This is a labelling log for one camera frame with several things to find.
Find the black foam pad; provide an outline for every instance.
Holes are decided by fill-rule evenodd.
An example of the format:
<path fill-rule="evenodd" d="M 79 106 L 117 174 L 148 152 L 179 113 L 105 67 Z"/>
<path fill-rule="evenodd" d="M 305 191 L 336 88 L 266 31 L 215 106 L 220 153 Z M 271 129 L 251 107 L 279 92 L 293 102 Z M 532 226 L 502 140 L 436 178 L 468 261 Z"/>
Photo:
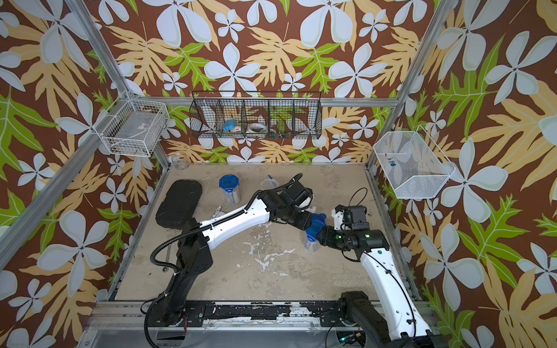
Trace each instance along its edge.
<path fill-rule="evenodd" d="M 201 192 L 201 184 L 195 180 L 174 182 L 157 211 L 157 223 L 164 228 L 182 229 L 193 217 Z"/>

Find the white mesh basket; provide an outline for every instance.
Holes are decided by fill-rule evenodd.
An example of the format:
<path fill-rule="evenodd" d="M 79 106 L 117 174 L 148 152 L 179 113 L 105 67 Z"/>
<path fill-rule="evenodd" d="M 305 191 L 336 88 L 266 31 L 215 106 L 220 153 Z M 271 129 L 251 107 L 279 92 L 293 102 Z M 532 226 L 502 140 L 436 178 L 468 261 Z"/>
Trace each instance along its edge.
<path fill-rule="evenodd" d="M 400 199 L 434 198 L 456 168 L 448 159 L 442 164 L 417 131 L 387 132 L 373 150 Z"/>
<path fill-rule="evenodd" d="M 151 157 L 167 127 L 168 109 L 162 102 L 130 99 L 99 134 L 111 154 Z"/>

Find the blue object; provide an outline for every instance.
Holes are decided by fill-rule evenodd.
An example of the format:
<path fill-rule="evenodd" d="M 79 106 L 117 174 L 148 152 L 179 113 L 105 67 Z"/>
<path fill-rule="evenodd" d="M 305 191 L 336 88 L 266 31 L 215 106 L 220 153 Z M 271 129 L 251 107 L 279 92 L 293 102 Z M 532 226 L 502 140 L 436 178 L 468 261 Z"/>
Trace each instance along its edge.
<path fill-rule="evenodd" d="M 310 242 L 317 241 L 317 234 L 321 232 L 323 226 L 325 226 L 325 214 L 312 214 L 311 215 L 311 226 L 306 230 L 307 238 Z"/>
<path fill-rule="evenodd" d="M 232 130 L 235 126 L 236 126 L 236 120 L 235 119 L 228 120 L 224 123 L 224 126 L 222 127 L 222 130 L 226 132 L 226 131 Z"/>
<path fill-rule="evenodd" d="M 240 181 L 238 180 L 237 176 L 225 175 L 218 182 L 218 186 L 226 192 L 232 192 L 236 188 L 236 186 L 239 185 L 239 183 Z"/>

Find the table surface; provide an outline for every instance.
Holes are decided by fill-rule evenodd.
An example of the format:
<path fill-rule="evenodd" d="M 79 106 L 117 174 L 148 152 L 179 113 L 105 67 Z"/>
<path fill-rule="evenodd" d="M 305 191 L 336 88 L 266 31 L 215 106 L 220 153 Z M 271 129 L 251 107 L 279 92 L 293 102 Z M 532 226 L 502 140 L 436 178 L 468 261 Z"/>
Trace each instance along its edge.
<path fill-rule="evenodd" d="M 317 213 L 327 215 L 333 225 L 331 210 L 338 204 L 348 205 L 350 197 L 361 187 L 369 190 L 364 165 L 191 165 L 184 170 L 172 169 L 157 199 L 147 227 L 141 236 L 129 267 L 116 294 L 117 300 L 146 300 L 156 297 L 168 284 L 171 271 L 150 263 L 153 249 L 180 231 L 163 228 L 155 221 L 156 211 L 166 192 L 176 180 L 197 180 L 203 194 L 194 213 L 197 221 L 208 219 L 222 205 L 224 212 L 247 203 L 260 189 L 261 181 L 271 175 L 283 184 L 297 173 L 314 193 L 312 205 Z M 234 174 L 240 179 L 240 204 L 227 204 L 219 178 Z M 357 204 L 365 190 L 354 197 Z M 361 203 L 368 209 L 371 229 L 384 230 L 376 203 L 368 192 Z M 336 300 L 344 291 L 364 291 L 377 300 L 373 284 L 359 263 L 350 262 L 340 251 L 321 246 L 316 252 L 304 248 L 305 232 L 290 225 L 265 223 L 249 228 L 220 244 L 212 251 L 213 266 L 199 275 L 188 300 Z M 176 243 L 169 260 L 176 262 Z M 164 260 L 167 249 L 158 259 Z M 354 257 L 353 252 L 347 256 Z"/>

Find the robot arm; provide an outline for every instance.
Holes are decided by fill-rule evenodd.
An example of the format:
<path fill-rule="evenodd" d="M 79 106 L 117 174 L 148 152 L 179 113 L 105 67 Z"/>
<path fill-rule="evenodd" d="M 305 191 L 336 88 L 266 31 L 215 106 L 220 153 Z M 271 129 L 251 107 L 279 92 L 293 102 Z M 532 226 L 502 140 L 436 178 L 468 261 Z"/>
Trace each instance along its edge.
<path fill-rule="evenodd" d="M 301 177 L 302 174 L 298 174 L 278 188 L 257 191 L 248 204 L 221 217 L 200 223 L 191 219 L 180 236 L 155 249 L 151 261 L 171 267 L 174 275 L 167 289 L 149 307 L 145 327 L 176 325 L 182 319 L 182 308 L 193 281 L 211 267 L 210 251 L 226 239 L 249 227 L 275 222 L 279 218 L 300 230 L 309 228 L 311 213 L 305 209 L 313 200 L 313 194 L 311 189 L 299 182 Z M 408 348 L 444 347 L 433 343 L 438 340 L 438 335 L 431 334 L 429 326 L 414 307 L 394 266 L 389 244 L 380 230 L 369 229 L 365 214 L 366 208 L 360 205 L 337 206 L 333 210 L 335 226 L 323 227 L 317 239 L 322 245 L 342 252 L 355 251 L 357 260 L 352 261 L 361 262 L 372 279 L 385 311 L 386 322 L 367 298 L 357 294 L 365 296 L 361 292 L 343 293 L 339 299 L 342 318 L 356 322 L 364 329 L 369 337 L 366 347 L 398 347 L 401 343 L 408 344 Z M 157 261 L 157 253 L 175 241 L 179 242 L 177 264 Z"/>

